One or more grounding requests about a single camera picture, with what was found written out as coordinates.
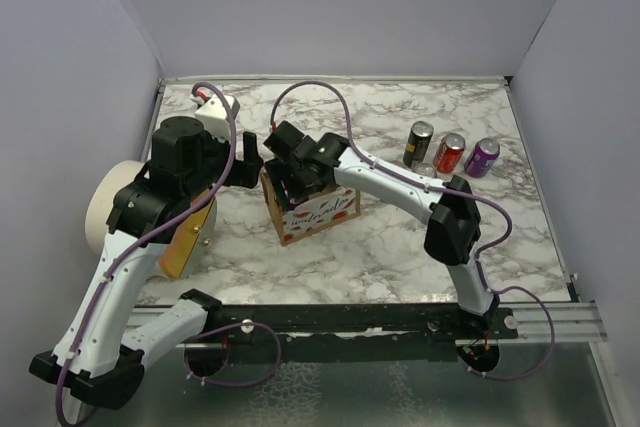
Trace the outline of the red Coke can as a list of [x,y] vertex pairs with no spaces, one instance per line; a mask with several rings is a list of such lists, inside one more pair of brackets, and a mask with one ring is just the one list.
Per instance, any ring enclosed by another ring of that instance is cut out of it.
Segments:
[[419,163],[417,164],[414,168],[413,171],[416,174],[422,175],[422,176],[426,176],[429,178],[437,178],[437,171],[435,169],[435,167],[429,163]]
[[438,172],[452,173],[466,148],[465,139],[457,133],[448,133],[441,140],[434,155],[433,165]]

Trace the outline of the purple Fanta can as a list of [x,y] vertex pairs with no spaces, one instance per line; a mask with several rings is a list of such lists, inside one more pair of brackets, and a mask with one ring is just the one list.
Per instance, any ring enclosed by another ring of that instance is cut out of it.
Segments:
[[491,170],[500,155],[500,144],[493,138],[479,140],[465,161],[464,171],[474,178],[483,178]]

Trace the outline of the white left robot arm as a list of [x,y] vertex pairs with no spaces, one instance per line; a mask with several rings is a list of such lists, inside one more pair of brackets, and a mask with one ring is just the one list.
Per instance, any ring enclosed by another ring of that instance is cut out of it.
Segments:
[[193,291],[169,311],[125,331],[141,288],[185,220],[212,201],[220,186],[253,188],[263,160],[252,132],[220,141],[193,117],[164,120],[151,156],[114,196],[100,262],[71,323],[54,349],[34,356],[32,375],[84,404],[117,410],[138,390],[145,371],[191,337],[220,332],[218,301]]

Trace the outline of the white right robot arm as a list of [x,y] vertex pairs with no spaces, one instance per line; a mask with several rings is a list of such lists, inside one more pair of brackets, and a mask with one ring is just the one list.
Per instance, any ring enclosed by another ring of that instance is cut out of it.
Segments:
[[315,141],[286,121],[264,145],[286,166],[293,180],[287,192],[296,200],[336,185],[372,195],[424,224],[424,249],[446,266],[456,289],[461,330],[481,338],[494,328],[497,300],[474,262],[481,216],[467,181],[421,176],[358,150],[338,134]]

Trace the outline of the black soda can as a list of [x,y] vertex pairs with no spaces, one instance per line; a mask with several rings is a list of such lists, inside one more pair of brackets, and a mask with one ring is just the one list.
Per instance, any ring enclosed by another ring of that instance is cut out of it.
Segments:
[[411,168],[414,164],[424,161],[433,133],[434,127],[425,121],[416,121],[411,126],[403,155],[403,164],[406,167]]

